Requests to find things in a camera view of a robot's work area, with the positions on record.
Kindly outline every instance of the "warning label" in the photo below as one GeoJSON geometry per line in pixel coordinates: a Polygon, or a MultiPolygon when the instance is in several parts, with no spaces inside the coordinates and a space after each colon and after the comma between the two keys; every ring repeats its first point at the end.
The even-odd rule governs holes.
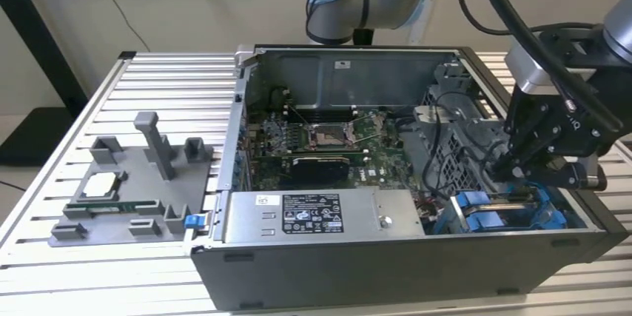
{"type": "Polygon", "coordinates": [[[284,232],[343,232],[339,194],[284,195],[284,232]]]}

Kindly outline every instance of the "metal slotted table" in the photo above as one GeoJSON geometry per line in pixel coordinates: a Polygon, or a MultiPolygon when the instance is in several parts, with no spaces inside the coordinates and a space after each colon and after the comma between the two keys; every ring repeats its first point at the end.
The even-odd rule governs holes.
{"type": "MultiPolygon", "coordinates": [[[[503,85],[513,80],[504,53],[479,53],[503,85]]],[[[139,111],[155,110],[172,144],[195,135],[215,147],[207,203],[235,88],[232,54],[140,53],[120,59],[23,199],[0,227],[0,315],[196,315],[217,312],[181,242],[51,248],[51,228],[84,176],[97,135],[145,144],[139,111]]],[[[601,157],[599,194],[632,230],[632,153],[617,142],[601,157]]],[[[632,315],[632,238],[595,263],[567,266],[529,294],[388,306],[293,310],[275,315],[632,315]]]]}

